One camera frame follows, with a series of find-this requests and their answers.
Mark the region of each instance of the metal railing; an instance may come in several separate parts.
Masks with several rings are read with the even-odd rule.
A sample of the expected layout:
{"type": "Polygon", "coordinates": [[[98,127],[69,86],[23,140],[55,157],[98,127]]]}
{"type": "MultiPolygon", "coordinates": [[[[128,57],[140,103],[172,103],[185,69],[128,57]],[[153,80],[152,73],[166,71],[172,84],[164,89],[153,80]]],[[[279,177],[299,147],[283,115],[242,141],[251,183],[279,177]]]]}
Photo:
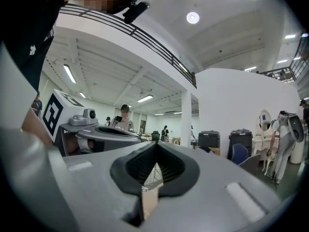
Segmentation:
{"type": "Polygon", "coordinates": [[[290,67],[283,67],[280,69],[275,69],[267,72],[260,73],[261,75],[266,75],[277,80],[280,80],[284,83],[291,83],[295,82],[296,78],[293,74],[293,71],[290,67]]]}
{"type": "Polygon", "coordinates": [[[309,62],[309,36],[300,38],[293,61],[290,65],[295,78],[297,79],[309,62]]]}
{"type": "Polygon", "coordinates": [[[76,15],[91,20],[98,21],[105,25],[111,26],[123,33],[130,35],[134,39],[143,43],[145,46],[152,49],[162,58],[164,58],[169,64],[171,64],[176,70],[178,70],[194,87],[196,87],[195,77],[192,75],[184,65],[177,59],[165,46],[163,46],[159,41],[157,41],[150,34],[140,29],[139,27],[133,24],[126,24],[123,19],[106,14],[104,12],[98,12],[85,8],[83,6],[75,4],[67,4],[65,7],[62,7],[60,13],[67,15],[76,15]]]}

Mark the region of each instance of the black cap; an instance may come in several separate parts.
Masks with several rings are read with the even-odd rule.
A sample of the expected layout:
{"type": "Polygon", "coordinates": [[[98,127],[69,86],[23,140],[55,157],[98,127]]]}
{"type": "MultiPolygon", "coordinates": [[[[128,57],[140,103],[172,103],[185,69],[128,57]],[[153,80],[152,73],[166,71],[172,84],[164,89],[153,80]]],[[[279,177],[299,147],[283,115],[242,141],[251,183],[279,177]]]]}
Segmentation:
{"type": "Polygon", "coordinates": [[[300,100],[300,104],[299,104],[299,106],[301,106],[301,105],[307,105],[306,100],[304,100],[304,99],[300,100]]]}
{"type": "Polygon", "coordinates": [[[122,105],[121,109],[120,110],[123,110],[123,111],[130,111],[130,108],[128,105],[124,104],[122,105]]]}

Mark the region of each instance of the gray pants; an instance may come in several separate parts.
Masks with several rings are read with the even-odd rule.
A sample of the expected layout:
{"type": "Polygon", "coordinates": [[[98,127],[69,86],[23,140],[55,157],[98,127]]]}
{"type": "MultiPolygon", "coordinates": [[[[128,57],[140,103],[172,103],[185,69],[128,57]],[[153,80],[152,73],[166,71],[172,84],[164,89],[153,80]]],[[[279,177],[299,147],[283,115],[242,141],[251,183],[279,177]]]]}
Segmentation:
{"type": "Polygon", "coordinates": [[[273,175],[274,172],[276,173],[275,178],[277,180],[282,179],[286,163],[294,146],[295,146],[295,140],[293,139],[290,132],[286,134],[284,137],[280,138],[277,157],[270,170],[270,175],[273,175]]]}

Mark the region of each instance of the mirror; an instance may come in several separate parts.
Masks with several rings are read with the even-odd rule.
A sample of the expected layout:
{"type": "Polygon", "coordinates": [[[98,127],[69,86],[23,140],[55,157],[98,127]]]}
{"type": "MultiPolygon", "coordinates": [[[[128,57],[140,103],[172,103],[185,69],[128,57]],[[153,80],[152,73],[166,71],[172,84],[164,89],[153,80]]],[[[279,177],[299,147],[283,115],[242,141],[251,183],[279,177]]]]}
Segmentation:
{"type": "Polygon", "coordinates": [[[263,109],[260,112],[260,116],[259,116],[259,126],[261,130],[268,131],[268,129],[270,128],[270,123],[271,123],[271,119],[270,119],[269,112],[263,109]]]}

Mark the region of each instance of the column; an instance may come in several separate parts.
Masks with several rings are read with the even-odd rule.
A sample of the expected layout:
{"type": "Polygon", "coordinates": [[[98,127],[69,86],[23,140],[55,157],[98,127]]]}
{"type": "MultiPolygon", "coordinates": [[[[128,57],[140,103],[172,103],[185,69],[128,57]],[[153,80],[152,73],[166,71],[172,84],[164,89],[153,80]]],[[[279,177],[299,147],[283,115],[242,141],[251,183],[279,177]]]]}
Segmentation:
{"type": "Polygon", "coordinates": [[[191,93],[186,91],[182,94],[182,127],[180,133],[181,146],[190,147],[191,143],[191,93]]]}

